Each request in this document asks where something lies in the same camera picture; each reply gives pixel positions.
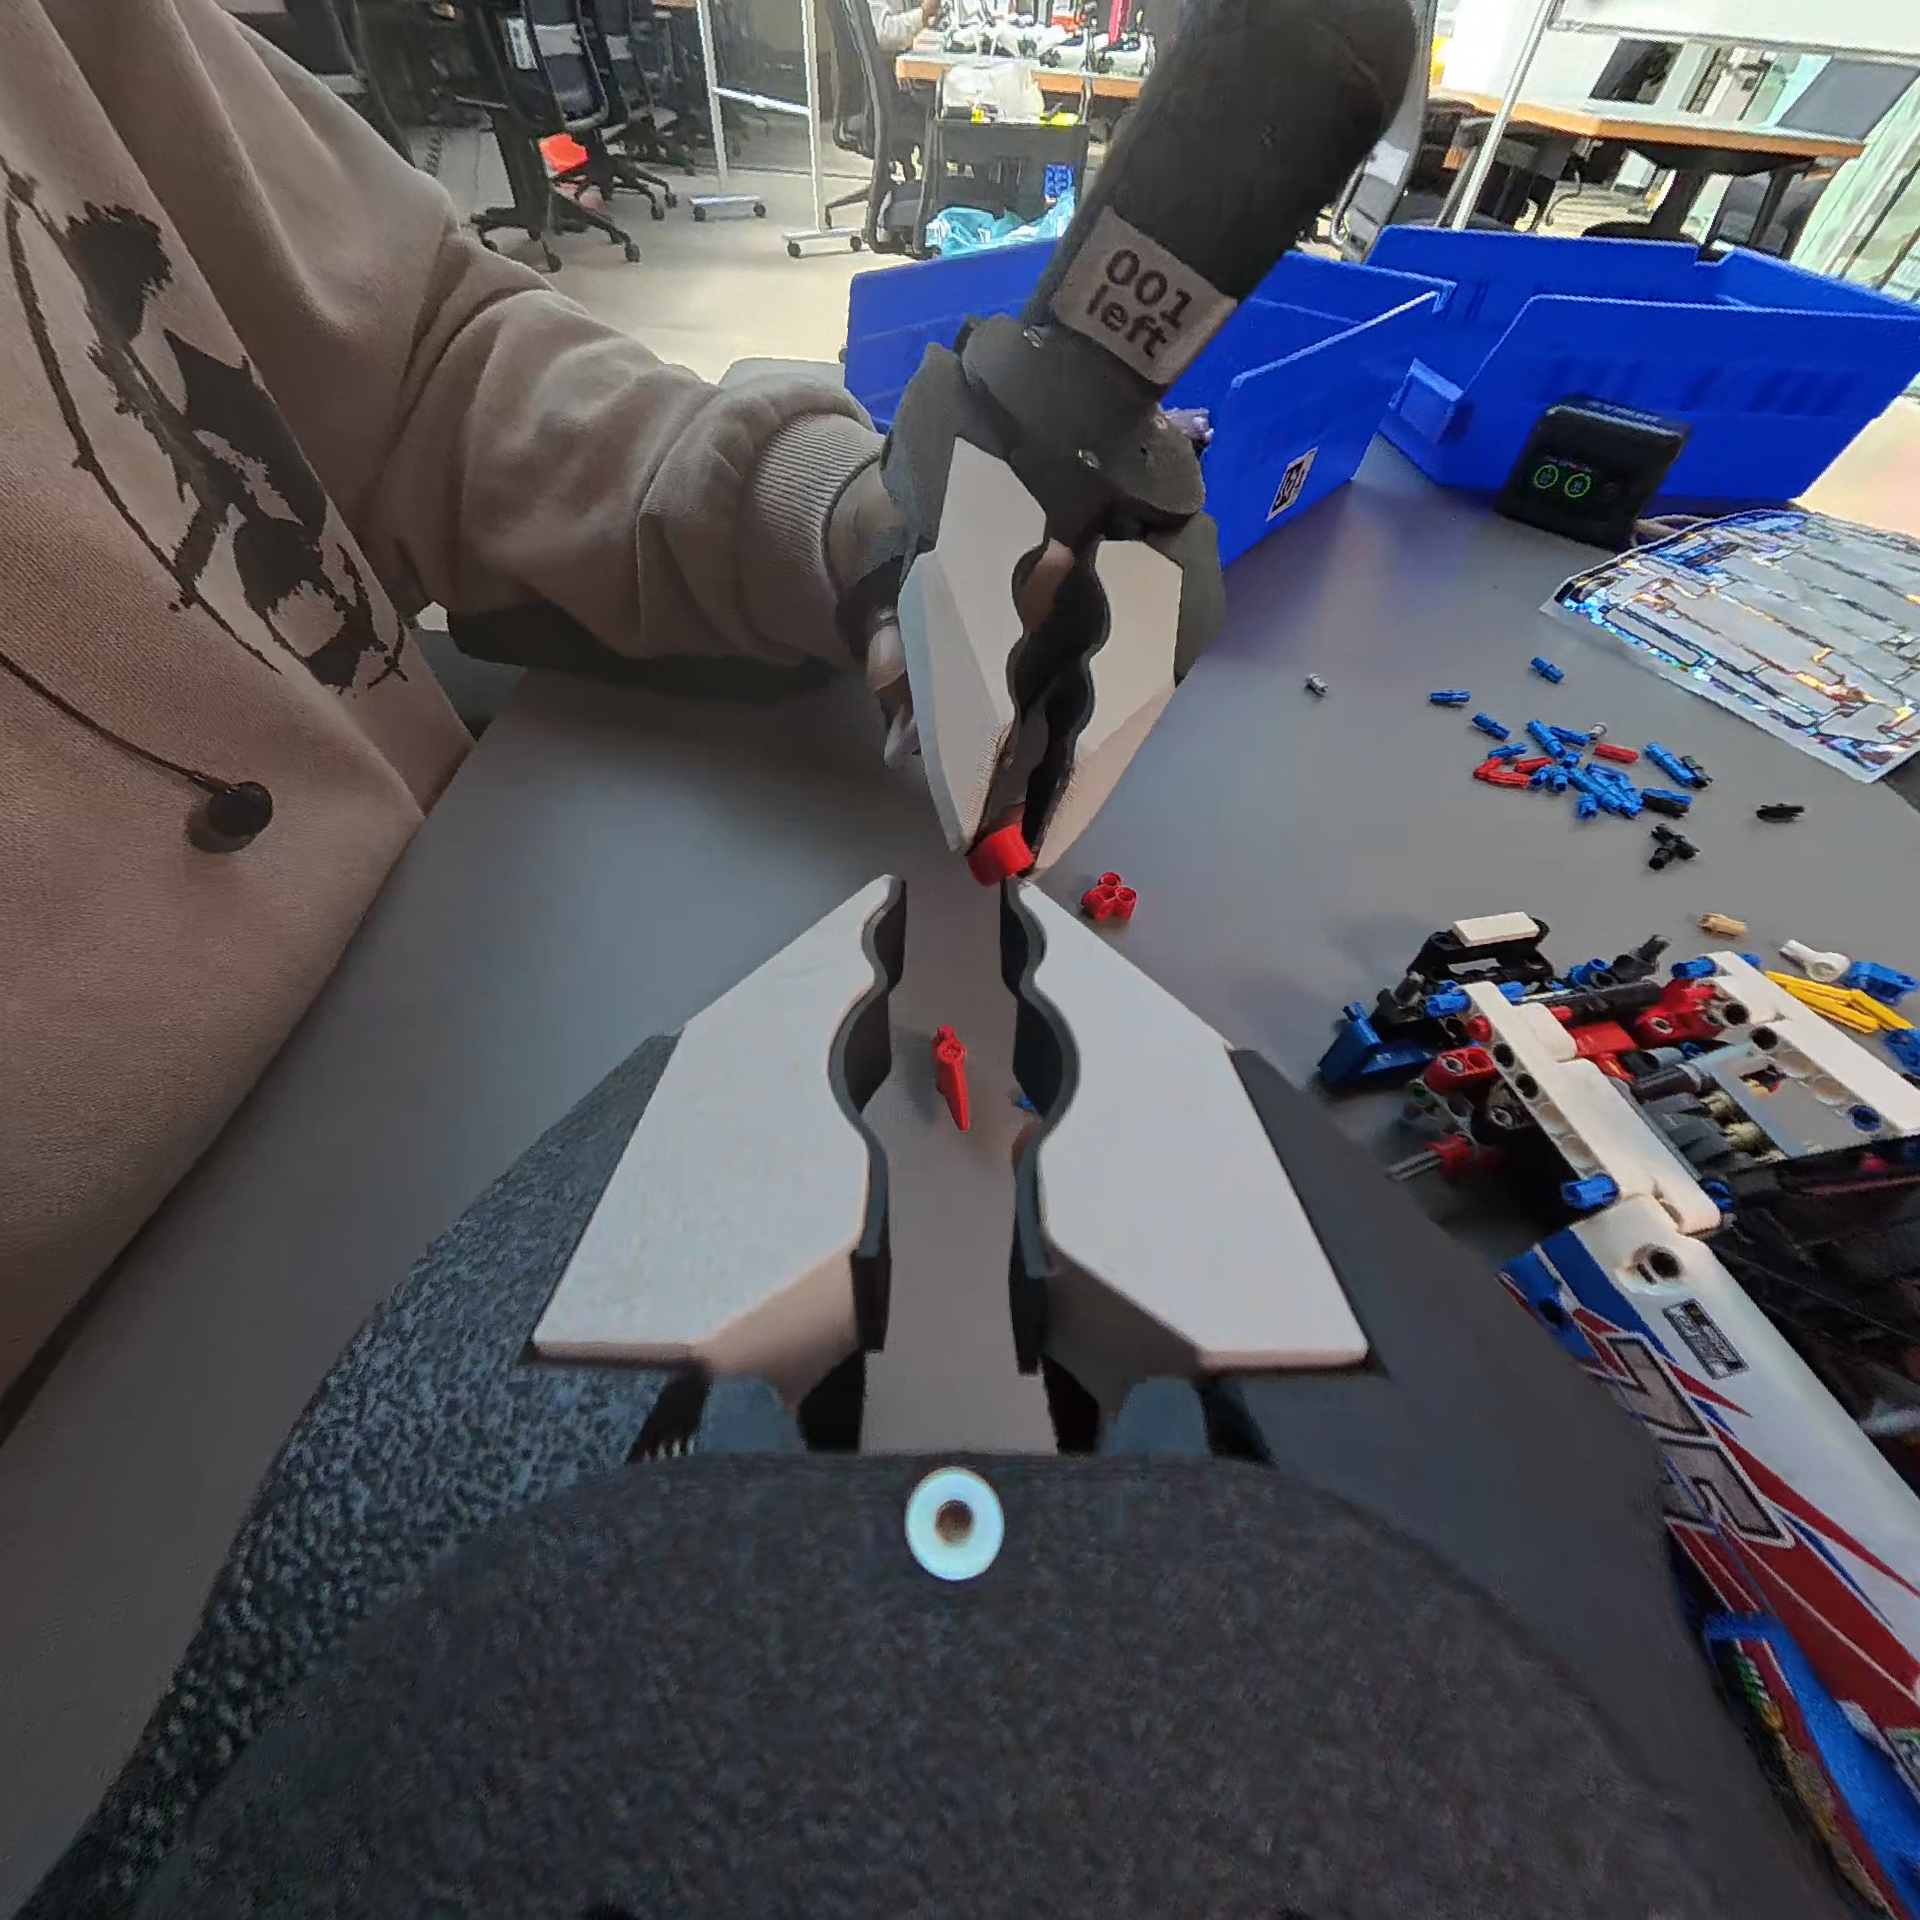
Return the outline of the person's left forearm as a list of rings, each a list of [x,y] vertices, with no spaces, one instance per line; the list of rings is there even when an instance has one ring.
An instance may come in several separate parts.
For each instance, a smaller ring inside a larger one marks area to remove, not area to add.
[[[398,348],[349,424],[379,427],[336,504],[387,583],[447,612],[551,605],[635,658],[848,669],[851,514],[883,439],[835,385],[711,385],[443,224],[382,296]]]

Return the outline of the black hoodie drawstring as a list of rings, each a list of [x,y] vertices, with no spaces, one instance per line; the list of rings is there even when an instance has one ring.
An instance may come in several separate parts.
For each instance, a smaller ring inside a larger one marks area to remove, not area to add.
[[[68,726],[83,729],[96,741],[108,743],[122,756],[132,756],[170,780],[188,783],[195,799],[191,803],[182,836],[195,852],[206,854],[236,854],[255,846],[265,828],[276,824],[276,794],[257,780],[225,780],[214,770],[198,770],[188,762],[158,754],[127,735],[115,730],[112,726],[99,722],[62,692],[45,684],[32,669],[21,666],[11,652],[5,652],[5,672],[30,692],[38,705],[53,707]]]

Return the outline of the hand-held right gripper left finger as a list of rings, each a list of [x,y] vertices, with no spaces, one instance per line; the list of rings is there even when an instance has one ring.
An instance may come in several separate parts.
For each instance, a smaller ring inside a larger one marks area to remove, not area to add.
[[[883,874],[677,1036],[531,1330],[548,1361],[761,1376],[799,1405],[893,1317],[888,1158],[905,881]]]

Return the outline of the black office chair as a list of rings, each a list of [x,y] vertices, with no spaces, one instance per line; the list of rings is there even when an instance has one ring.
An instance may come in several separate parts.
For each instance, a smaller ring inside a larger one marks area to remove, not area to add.
[[[460,3],[467,53],[478,73],[478,108],[497,141],[509,204],[469,215],[486,251],[493,235],[516,228],[539,249],[543,268],[561,268],[561,230],[600,230],[638,263],[641,249],[611,215],[556,186],[543,144],[568,138],[583,151],[611,125],[611,85],[600,76],[600,36],[588,3]]]

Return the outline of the blue labelled storage bin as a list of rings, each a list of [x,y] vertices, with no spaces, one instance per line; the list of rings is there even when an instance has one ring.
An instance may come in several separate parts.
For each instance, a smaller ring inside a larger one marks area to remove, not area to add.
[[[842,375],[879,431],[923,348],[1016,313],[1047,253],[1027,240],[851,278]],[[1354,476],[1446,292],[1440,278],[1292,251],[1177,381],[1169,406],[1212,422],[1202,472],[1223,566]]]

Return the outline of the grey desk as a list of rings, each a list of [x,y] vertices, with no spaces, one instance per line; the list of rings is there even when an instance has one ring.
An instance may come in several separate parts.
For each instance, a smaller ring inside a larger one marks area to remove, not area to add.
[[[1326,505],[1229,569],[1229,622],[1104,813],[1047,874],[1117,867],[1112,933],[1229,1040],[1311,1079],[1350,999],[1457,918],[1533,912],[1557,960],[1699,914],[1917,968],[1917,767],[1855,783],[1547,617],[1587,553],[1376,443]],[[1311,672],[1329,682],[1319,703]],[[1427,705],[1602,726],[1696,754],[1699,850],[1469,776]],[[1801,824],[1753,818],[1805,803]],[[873,705],[525,678],[389,879],[309,1019],[57,1339],[5,1434],[5,1915],[136,1749],[297,1415],[427,1243],[641,1040],[679,1027],[876,874],[907,887],[895,1075],[893,1332],[879,1453],[1039,1453],[1006,1317],[1016,1004],[995,899],[940,841]],[[932,1036],[968,1040],[970,1134]]]

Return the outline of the holographic sticker sheet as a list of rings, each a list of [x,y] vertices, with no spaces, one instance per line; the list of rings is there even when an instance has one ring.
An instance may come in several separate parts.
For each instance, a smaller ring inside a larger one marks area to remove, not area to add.
[[[1691,519],[1542,611],[1853,780],[1917,756],[1913,534],[1801,505]]]

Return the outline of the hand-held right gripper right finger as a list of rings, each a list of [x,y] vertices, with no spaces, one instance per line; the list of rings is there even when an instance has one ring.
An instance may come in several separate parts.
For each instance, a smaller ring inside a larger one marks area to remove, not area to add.
[[[1367,1335],[1252,1098],[1254,1055],[1031,881],[1002,885],[1019,1372],[1351,1372]]]

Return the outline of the blue plastic bag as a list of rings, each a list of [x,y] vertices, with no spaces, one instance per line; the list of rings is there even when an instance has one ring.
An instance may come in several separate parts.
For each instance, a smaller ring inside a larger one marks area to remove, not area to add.
[[[1016,210],[985,213],[979,204],[944,204],[923,224],[923,251],[959,256],[970,251],[999,251],[1008,243],[1055,243],[1075,219],[1075,193],[1063,193],[1035,219]]]

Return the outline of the person's beige hoodie torso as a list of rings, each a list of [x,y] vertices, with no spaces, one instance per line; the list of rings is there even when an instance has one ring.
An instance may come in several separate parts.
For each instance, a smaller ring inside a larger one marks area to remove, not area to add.
[[[5,1386],[307,1013],[467,730],[336,504],[447,194],[218,3],[5,3]]]

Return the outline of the pile of small brick pins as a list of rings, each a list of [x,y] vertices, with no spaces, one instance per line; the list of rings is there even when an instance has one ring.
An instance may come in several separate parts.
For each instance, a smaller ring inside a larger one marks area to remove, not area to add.
[[[1429,689],[1427,705],[1460,714],[1475,738],[1478,754],[1469,770],[1475,783],[1560,799],[1579,824],[1685,818],[1710,787],[1710,775],[1696,754],[1617,738],[1602,726],[1510,722],[1478,707],[1462,684]]]

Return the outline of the cluttered wooden workbench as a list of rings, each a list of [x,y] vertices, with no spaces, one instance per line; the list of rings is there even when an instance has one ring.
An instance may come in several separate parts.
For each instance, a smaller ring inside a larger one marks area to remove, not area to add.
[[[1119,108],[1141,98],[1165,36],[1146,3],[936,3],[883,56],[902,85],[932,89],[959,64],[1021,67],[1047,101]]]

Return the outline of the person's left hand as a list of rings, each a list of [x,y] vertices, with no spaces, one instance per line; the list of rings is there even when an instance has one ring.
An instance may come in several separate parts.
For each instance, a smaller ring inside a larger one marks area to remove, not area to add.
[[[861,462],[835,492],[822,553],[835,594],[835,634],[883,707],[883,763],[899,770],[920,756],[899,617],[912,534],[883,480],[883,456]]]

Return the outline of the toy brick race car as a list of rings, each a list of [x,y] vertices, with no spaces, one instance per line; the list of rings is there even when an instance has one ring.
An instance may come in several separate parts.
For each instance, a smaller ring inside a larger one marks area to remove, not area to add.
[[[1654,1441],[1691,1625],[1841,1892],[1917,1915],[1917,1031],[1833,1026],[1791,960],[1545,933],[1442,925],[1315,1078],[1404,1092],[1399,1178],[1545,1225],[1506,1293]]]

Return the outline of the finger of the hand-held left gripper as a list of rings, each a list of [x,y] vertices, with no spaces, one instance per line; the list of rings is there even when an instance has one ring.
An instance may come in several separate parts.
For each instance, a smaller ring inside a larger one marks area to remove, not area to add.
[[[1067,658],[1041,705],[1030,780],[1035,873],[1067,854],[1177,692],[1183,569],[1146,541],[1096,541],[1055,606],[1067,612]]]
[[[1016,692],[1027,645],[1016,574],[1041,548],[1044,508],[1016,471],[956,439],[940,530],[905,572],[899,617],[923,780],[948,846],[962,854],[1011,807],[1035,859],[1067,850],[1075,676],[1055,669],[1039,692]]]

